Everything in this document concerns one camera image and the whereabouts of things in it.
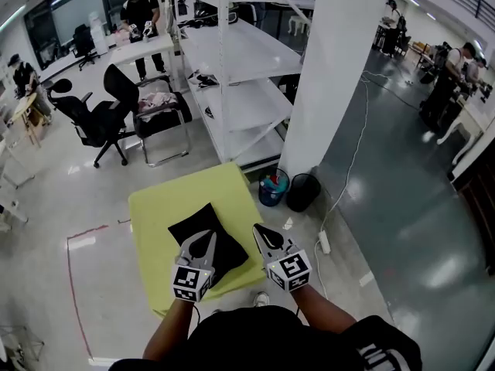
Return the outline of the blue mesh waste bin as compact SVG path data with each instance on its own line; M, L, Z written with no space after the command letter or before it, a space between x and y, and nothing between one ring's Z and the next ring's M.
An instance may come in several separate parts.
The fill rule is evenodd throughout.
M288 188L283 193L271 193L271 192L267 191L261 185L261 180L266 175L284 175L285 177L288 178L288 188L290 185L289 177L283 170L281 170L277 167L267 167L261 172L261 174L258 178L258 198L259 198L259 201L264 206L268 206L268 207L277 206L281 202L281 200L282 200L284 194L287 192Z

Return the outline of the colourful plastic trash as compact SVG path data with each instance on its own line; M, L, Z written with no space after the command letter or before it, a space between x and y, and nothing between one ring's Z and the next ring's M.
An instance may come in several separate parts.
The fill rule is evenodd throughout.
M288 178L284 175L266 175L262 178L261 185L271 193L283 193L288 188Z

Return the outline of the black office chair with headrest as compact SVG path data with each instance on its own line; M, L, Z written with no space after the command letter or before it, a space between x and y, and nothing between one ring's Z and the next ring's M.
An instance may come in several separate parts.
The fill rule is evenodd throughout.
M99 161L104 153L113 145L121 156L121 164L126 166L126 159L118 141L134 134L127 132L125 118L130 110L118 100L101 101L92 111L87 107L87 101L92 92L82 99L67 95L72 90L72 83L68 79L56 82L46 82L46 95L56 111L67 116L85 146L99 148L100 152L94 160L94 167L99 168Z

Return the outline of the white work desk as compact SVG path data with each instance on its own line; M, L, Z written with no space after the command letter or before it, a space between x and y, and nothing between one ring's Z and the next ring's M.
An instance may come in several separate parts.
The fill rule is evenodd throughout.
M174 52L174 44L169 34L152 37L147 41L128 43L114 49L110 55L108 64L119 66L131 63L141 58L151 57L156 53Z

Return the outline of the black cloth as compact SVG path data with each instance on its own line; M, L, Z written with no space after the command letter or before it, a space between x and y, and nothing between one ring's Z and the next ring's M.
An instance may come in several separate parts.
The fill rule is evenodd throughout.
M248 254L221 225L211 203L168 228L180 246L194 234L205 230L212 230L217 235L212 263L215 269L211 286L213 288L226 273L240 267L248 259Z

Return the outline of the black cantilever visitor chair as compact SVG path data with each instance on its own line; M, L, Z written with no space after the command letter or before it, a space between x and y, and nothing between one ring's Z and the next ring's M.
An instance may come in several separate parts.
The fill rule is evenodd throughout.
M177 96L178 104L173 106L170 111L162 112L146 122L138 119L138 102L144 98L140 96L140 86L132 82L121 70L114 64L109 65L104 74L104 89L116 100L125 105L132 112L132 121L134 133L139 138L143 150L145 164L151 168L163 165L173 159L181 158L188 155L192 149L191 139L187 124L192 120L192 114L189 105L180 92L174 90L156 91L151 93L166 92L173 93ZM152 162L149 160L145 140L158 133L168 131L169 129L180 128L183 131L186 140L186 148L182 151L170 155L164 159Z

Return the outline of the person's black shirt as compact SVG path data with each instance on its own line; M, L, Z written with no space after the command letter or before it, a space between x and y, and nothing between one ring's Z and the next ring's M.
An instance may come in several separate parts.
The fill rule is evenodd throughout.
M164 359L121 359L109 371L422 371L422 358L376 315L336 334L269 305L211 315Z

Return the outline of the yellow-green square table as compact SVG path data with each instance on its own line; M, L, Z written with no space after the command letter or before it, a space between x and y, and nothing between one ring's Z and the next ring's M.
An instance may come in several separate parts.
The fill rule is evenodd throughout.
M248 259L228 272L205 300L259 284L265 279L263 259L252 228L262 221L239 167L229 162L134 192L129 209L138 264L151 310L160 318L169 310L172 266L179 244L168 228L211 204L224 229L246 250Z

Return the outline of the black and white device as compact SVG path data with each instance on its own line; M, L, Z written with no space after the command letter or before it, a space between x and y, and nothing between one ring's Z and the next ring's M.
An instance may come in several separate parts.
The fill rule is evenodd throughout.
M214 75L201 73L199 70L192 72L187 80L198 89L218 86L219 83Z

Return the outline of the person's left forearm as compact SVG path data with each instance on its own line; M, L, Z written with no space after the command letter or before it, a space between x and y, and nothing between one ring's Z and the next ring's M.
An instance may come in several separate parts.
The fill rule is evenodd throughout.
M175 299L143 352L142 358L155 362L175 352L189 334L194 303Z

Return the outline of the person's right forearm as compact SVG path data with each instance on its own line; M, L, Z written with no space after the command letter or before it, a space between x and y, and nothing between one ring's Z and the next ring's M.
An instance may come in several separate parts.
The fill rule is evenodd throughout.
M313 328L340 334L357 323L352 315L324 298L310 284L295 289L291 295Z

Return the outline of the pink clothes pile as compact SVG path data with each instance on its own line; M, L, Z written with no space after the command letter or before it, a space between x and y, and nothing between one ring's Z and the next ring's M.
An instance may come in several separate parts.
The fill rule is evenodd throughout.
M154 116L170 111L177 104L177 96L173 93L150 93L139 100L137 117L148 122Z

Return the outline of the small black office chair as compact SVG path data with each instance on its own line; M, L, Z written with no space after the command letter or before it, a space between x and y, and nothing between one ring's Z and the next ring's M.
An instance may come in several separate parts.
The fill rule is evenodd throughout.
M79 71L81 71L87 63L95 64L95 58L100 58L90 34L90 28L84 24L75 28L73 45L73 54L77 59Z

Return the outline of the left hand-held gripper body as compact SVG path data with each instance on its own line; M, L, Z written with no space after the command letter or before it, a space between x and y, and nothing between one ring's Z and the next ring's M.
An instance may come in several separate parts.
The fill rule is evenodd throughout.
M207 259L178 257L172 267L172 293L180 300L200 302L214 277L215 268Z

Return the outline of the white desk with curved legs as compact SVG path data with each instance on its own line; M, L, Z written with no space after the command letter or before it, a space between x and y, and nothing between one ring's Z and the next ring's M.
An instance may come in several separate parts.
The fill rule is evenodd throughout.
M454 156L452 166L457 166L495 120L495 88L480 88L467 99L459 96L456 105L461 107L459 114L445 134L436 141L437 145L443 144L454 131L461 131L465 135L466 143Z

